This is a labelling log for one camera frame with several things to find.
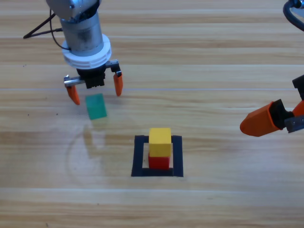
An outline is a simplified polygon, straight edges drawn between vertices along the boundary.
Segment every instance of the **black tape square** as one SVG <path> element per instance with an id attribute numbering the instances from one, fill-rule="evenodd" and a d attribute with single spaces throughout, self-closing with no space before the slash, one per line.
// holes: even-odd
<path id="1" fill-rule="evenodd" d="M 134 156 L 132 177 L 183 177 L 182 137 L 174 135 L 171 137 L 173 144 L 173 168 L 169 170 L 155 170 L 143 168 L 143 146 L 149 143 L 149 137 L 136 135 L 134 140 Z"/>

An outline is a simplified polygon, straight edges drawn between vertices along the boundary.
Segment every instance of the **cable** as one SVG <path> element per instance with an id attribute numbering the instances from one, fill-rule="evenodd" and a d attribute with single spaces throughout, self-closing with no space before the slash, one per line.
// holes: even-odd
<path id="1" fill-rule="evenodd" d="M 51 17 L 52 16 L 52 9 L 49 9 L 49 17 Z M 49 21 L 49 27 L 50 27 L 50 29 L 51 29 L 51 33 L 52 33 L 52 37 L 53 37 L 53 40 L 55 41 L 55 43 L 59 46 L 59 47 L 61 47 L 62 49 L 64 49 L 64 50 L 71 50 L 70 48 L 65 48 L 65 47 L 63 47 L 63 46 L 61 46 L 60 44 L 58 44 L 58 42 L 57 42 L 57 40 L 55 39 L 55 36 L 54 36 L 54 31 L 53 31 L 53 29 L 52 29 L 52 19 Z"/>
<path id="2" fill-rule="evenodd" d="M 48 22 L 50 22 L 55 16 L 56 16 L 55 13 L 51 14 L 48 19 L 46 19 L 45 21 L 43 21 L 40 25 L 38 25 L 36 28 L 34 28 L 32 31 L 30 31 L 28 34 L 26 34 L 23 38 L 27 39 L 27 38 L 30 38 L 30 37 L 37 36 L 37 35 L 33 35 L 34 32 L 36 32 L 39 29 L 41 29 L 44 25 L 46 25 Z"/>
<path id="3" fill-rule="evenodd" d="M 57 28 L 57 29 L 54 29 L 53 32 L 62 32 L 62 28 Z M 49 30 L 49 31 L 44 31 L 44 32 L 40 32 L 40 33 L 35 33 L 33 35 L 31 35 L 30 37 L 37 37 L 37 36 L 40 36 L 40 35 L 44 35 L 44 34 L 48 34 L 48 33 L 51 33 L 52 31 Z"/>
<path id="4" fill-rule="evenodd" d="M 294 26 L 296 26 L 298 29 L 300 29 L 301 31 L 304 32 L 304 23 L 302 21 L 300 21 L 298 18 L 296 18 L 290 8 L 295 7 L 295 8 L 299 8 L 299 2 L 297 0 L 289 0 L 288 2 L 285 3 L 284 7 L 283 7 L 283 13 L 286 17 L 286 19 L 293 24 Z"/>

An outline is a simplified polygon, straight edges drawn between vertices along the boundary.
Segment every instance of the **block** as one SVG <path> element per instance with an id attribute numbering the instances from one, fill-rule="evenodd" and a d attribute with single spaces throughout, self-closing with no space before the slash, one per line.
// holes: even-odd
<path id="1" fill-rule="evenodd" d="M 151 157 L 149 159 L 149 168 L 156 170 L 168 170 L 170 165 L 170 157 Z"/>
<path id="2" fill-rule="evenodd" d="M 91 120 L 107 116 L 104 96 L 102 94 L 87 96 L 85 102 Z"/>
<path id="3" fill-rule="evenodd" d="M 149 132 L 149 154 L 151 157 L 171 156 L 171 129 L 151 128 Z"/>

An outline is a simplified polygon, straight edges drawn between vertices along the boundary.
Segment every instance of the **black gripper bracket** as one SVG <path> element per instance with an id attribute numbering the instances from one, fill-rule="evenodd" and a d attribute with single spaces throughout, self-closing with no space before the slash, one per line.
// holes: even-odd
<path id="1" fill-rule="evenodd" d="M 304 100 L 304 75 L 294 79 L 293 84 L 298 89 L 301 99 Z"/>

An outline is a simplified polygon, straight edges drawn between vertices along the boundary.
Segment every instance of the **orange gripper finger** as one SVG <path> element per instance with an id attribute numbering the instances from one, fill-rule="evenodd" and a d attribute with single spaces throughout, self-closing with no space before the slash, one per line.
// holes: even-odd
<path id="1" fill-rule="evenodd" d="M 240 129 L 242 133 L 260 137 L 280 130 L 274 125 L 270 115 L 269 109 L 273 103 L 274 102 L 271 102 L 270 104 L 249 113 L 241 123 Z"/>
<path id="2" fill-rule="evenodd" d="M 301 101 L 293 110 L 295 117 L 304 115 L 304 101 Z"/>
<path id="3" fill-rule="evenodd" d="M 76 105 L 80 105 L 80 100 L 79 100 L 79 96 L 76 90 L 76 86 L 69 86 L 66 88 L 67 93 L 69 95 L 69 97 L 72 99 L 72 101 L 76 104 Z"/>
<path id="4" fill-rule="evenodd" d="M 114 75 L 114 84 L 115 84 L 116 95 L 120 96 L 122 94 L 123 86 L 124 86 L 123 75 L 118 77 L 117 74 L 115 74 Z"/>

